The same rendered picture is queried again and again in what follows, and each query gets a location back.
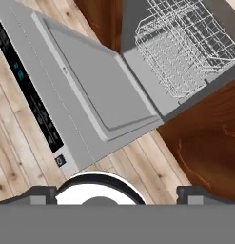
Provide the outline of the grey dishwasher body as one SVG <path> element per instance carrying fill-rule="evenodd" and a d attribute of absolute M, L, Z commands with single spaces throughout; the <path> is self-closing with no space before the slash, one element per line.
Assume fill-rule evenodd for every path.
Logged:
<path fill-rule="evenodd" d="M 155 110 L 159 113 L 162 121 L 166 123 L 179 113 L 184 112 L 234 80 L 235 64 L 213 79 L 205 88 L 190 97 L 175 98 L 171 96 L 167 93 L 165 87 L 159 83 L 155 73 L 151 70 L 150 65 L 144 59 L 143 55 L 137 50 L 135 44 L 135 31 L 139 22 L 150 16 L 157 18 L 163 17 L 166 20 L 173 18 L 186 27 L 199 29 L 203 32 L 204 36 L 207 36 L 216 28 L 224 31 L 225 29 L 213 18 L 199 18 L 195 20 L 189 10 L 183 10 L 181 13 L 172 10 L 170 14 L 162 14 L 160 11 L 151 8 L 147 0 L 124 0 L 121 54 L 134 76 L 138 79 L 138 82 L 144 89 Z M 216 47 L 222 48 L 231 42 L 235 42 L 235 40 L 225 31 L 224 35 L 218 37 Z"/>

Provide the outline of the round white and black object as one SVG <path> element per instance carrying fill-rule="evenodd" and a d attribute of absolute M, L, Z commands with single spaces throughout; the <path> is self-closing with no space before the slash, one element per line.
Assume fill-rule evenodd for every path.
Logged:
<path fill-rule="evenodd" d="M 140 192 L 115 173 L 90 171 L 67 180 L 55 196 L 58 205 L 146 205 Z"/>

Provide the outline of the grey dishwasher door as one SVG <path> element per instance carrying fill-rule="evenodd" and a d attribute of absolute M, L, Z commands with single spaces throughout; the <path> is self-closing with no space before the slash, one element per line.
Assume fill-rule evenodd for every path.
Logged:
<path fill-rule="evenodd" d="M 162 123 L 118 53 L 16 0 L 0 0 L 0 50 L 66 176 Z"/>

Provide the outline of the brown wooden cupboard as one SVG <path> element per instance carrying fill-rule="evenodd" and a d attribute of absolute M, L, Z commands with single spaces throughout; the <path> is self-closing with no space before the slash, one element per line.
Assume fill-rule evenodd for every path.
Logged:
<path fill-rule="evenodd" d="M 158 132 L 191 184 L 235 202 L 235 79 Z"/>
<path fill-rule="evenodd" d="M 124 0 L 74 0 L 99 41 L 119 52 Z"/>

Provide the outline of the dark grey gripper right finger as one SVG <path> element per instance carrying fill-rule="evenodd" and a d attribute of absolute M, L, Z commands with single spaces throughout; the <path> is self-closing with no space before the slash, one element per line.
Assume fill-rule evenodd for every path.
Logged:
<path fill-rule="evenodd" d="M 178 186 L 176 193 L 178 195 L 177 203 L 185 205 L 212 205 L 212 204 L 230 204 L 235 202 L 214 195 L 200 186 Z"/>

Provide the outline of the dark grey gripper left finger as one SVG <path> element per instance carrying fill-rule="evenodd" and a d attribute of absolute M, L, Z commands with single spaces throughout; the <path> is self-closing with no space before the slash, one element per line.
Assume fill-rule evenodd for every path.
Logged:
<path fill-rule="evenodd" d="M 13 205 L 50 205 L 56 204 L 55 186 L 33 186 L 20 195 L 1 200 L 1 204 Z"/>

